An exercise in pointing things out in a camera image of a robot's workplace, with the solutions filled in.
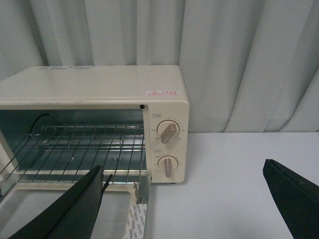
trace oven top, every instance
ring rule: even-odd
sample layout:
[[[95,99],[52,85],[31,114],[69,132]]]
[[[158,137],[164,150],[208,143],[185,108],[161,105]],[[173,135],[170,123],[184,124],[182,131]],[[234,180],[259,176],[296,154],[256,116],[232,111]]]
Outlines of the oven top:
[[[178,66],[31,67],[0,82],[0,105],[187,101]]]

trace small label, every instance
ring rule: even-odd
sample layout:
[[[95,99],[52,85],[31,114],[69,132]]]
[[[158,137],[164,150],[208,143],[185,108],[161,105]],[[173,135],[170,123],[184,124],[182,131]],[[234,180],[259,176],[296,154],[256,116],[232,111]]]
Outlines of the small label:
[[[153,118],[160,118],[160,114],[152,114]]]
[[[146,96],[180,96],[180,91],[146,91]]]

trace curtain fold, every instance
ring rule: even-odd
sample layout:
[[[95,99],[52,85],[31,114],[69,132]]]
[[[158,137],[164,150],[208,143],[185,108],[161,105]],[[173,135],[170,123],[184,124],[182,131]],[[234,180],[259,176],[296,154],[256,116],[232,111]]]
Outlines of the curtain fold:
[[[41,65],[179,65],[190,132],[319,129],[317,0],[3,0],[0,80]]]

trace wire rack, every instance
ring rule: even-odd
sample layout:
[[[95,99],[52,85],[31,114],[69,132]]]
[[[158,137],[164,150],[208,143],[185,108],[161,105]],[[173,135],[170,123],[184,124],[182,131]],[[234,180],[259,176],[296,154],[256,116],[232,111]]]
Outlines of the wire rack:
[[[101,165],[111,183],[146,175],[144,129],[139,126],[44,126],[24,137],[0,168],[6,182],[76,182]]]

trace temperature knob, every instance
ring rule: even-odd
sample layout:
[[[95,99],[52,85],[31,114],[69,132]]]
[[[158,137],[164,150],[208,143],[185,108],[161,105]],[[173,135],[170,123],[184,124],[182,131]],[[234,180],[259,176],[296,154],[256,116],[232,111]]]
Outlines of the temperature knob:
[[[168,143],[179,134],[178,124],[172,120],[163,121],[158,125],[158,134],[162,143]]]
[[[166,178],[171,177],[171,173],[177,169],[178,161],[171,156],[165,156],[159,159],[158,166],[162,171],[165,171]]]

